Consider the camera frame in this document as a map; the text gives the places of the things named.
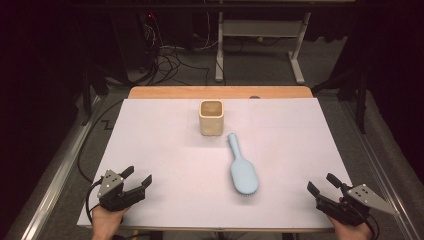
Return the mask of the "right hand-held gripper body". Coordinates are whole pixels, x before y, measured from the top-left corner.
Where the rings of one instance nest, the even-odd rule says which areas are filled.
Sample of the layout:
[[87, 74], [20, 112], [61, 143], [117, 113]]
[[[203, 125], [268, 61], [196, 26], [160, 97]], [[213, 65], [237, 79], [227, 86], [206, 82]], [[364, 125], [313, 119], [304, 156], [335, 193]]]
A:
[[399, 214], [393, 206], [366, 184], [356, 187], [348, 187], [344, 184], [344, 187], [345, 191], [342, 192], [341, 201], [336, 202], [324, 196], [323, 199], [315, 199], [316, 208], [340, 223], [350, 226], [365, 223], [370, 216], [371, 209], [392, 215]]

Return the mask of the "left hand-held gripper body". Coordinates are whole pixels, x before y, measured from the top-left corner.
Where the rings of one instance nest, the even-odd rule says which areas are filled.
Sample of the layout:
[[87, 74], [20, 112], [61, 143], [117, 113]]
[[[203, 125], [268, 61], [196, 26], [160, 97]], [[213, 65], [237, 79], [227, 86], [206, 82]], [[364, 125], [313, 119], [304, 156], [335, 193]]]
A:
[[128, 192], [123, 190], [125, 179], [121, 178], [119, 174], [108, 169], [97, 193], [99, 204], [110, 212], [123, 210], [136, 203], [132, 199], [132, 190]]

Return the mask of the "light blue hairbrush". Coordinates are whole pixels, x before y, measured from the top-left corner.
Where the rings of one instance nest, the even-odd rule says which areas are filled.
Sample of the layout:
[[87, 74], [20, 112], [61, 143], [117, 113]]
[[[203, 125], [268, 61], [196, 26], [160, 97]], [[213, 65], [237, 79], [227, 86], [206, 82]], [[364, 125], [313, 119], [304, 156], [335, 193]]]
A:
[[250, 161], [242, 156], [235, 133], [228, 135], [228, 142], [234, 155], [234, 160], [230, 167], [233, 185], [236, 191], [242, 195], [254, 194], [259, 188], [259, 180], [255, 168]]

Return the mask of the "cream square cup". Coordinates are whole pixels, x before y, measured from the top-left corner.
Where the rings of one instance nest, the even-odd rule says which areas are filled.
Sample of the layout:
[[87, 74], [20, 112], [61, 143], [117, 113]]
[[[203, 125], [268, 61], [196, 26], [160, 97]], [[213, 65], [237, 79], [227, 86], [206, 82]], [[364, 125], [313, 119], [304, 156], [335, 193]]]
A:
[[199, 105], [199, 125], [203, 136], [220, 136], [224, 129], [224, 105], [220, 100], [202, 100]]

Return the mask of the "person's right hand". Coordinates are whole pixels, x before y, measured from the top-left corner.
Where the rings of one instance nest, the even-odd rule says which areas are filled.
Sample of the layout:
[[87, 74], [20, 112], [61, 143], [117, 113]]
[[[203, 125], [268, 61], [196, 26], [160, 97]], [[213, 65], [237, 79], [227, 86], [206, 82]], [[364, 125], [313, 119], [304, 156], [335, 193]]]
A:
[[337, 240], [371, 240], [372, 232], [365, 223], [350, 226], [344, 225], [330, 216], [328, 216], [328, 220], [335, 229]]

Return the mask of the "person's left hand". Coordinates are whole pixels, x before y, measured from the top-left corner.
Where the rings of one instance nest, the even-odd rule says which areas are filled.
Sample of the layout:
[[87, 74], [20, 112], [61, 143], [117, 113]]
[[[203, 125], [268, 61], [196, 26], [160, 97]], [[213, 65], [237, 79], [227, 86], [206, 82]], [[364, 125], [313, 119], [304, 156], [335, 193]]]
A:
[[96, 206], [92, 211], [92, 238], [91, 240], [112, 240], [118, 231], [125, 208], [120, 211], [110, 212], [107, 209]]

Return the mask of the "black metal stand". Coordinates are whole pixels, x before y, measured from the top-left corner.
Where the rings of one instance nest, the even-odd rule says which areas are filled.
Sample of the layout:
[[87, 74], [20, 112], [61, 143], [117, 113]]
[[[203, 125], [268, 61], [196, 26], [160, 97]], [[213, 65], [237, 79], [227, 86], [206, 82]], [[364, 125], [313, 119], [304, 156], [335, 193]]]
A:
[[108, 93], [109, 88], [102, 69], [96, 65], [87, 64], [82, 72], [83, 126], [88, 124], [92, 116], [94, 97], [106, 96]]
[[356, 99], [355, 122], [360, 132], [365, 134], [367, 79], [364, 71], [360, 68], [348, 69], [314, 86], [311, 91], [316, 94], [324, 89], [336, 88], [339, 89], [337, 98], [340, 101]]

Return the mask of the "black computer tower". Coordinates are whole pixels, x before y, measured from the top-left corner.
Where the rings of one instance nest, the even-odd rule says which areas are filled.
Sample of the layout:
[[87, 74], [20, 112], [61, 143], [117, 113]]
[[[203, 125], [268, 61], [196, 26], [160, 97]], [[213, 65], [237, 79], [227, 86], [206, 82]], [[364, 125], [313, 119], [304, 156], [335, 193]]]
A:
[[142, 13], [112, 15], [115, 33], [127, 69], [149, 69], [154, 60], [153, 31]]

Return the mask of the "aluminium rail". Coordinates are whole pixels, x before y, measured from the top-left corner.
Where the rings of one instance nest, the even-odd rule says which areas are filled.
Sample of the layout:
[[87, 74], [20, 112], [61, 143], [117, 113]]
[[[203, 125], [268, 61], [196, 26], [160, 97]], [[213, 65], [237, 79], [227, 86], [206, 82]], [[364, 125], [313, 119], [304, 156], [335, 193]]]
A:
[[35, 194], [40, 196], [40, 199], [35, 202], [36, 208], [31, 214], [31, 220], [26, 224], [19, 240], [37, 240], [39, 237], [58, 202], [77, 155], [82, 149], [83, 141], [103, 102], [101, 97], [95, 96], [89, 103], [91, 113], [88, 118], [84, 117], [83, 112], [78, 114], [75, 123], [51, 162], [52, 166], [46, 169], [49, 178], [41, 179], [35, 189]]
[[424, 240], [424, 185], [404, 157], [376, 105], [368, 104], [365, 132], [356, 123], [353, 105], [341, 103], [354, 136], [365, 151], [367, 165], [383, 197], [400, 213], [394, 217], [404, 240]]

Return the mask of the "white metal desk frame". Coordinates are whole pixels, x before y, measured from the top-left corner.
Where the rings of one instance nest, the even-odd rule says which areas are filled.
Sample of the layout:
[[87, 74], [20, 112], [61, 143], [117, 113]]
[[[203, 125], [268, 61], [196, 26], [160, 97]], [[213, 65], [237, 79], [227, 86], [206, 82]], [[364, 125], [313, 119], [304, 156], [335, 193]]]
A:
[[287, 53], [293, 75], [298, 85], [304, 85], [305, 79], [298, 62], [298, 55], [309, 25], [311, 13], [304, 14], [298, 21], [265, 21], [265, 20], [225, 20], [223, 13], [218, 18], [217, 54], [215, 62], [215, 81], [222, 82], [224, 77], [223, 39], [231, 37], [271, 37], [295, 38], [293, 51]]

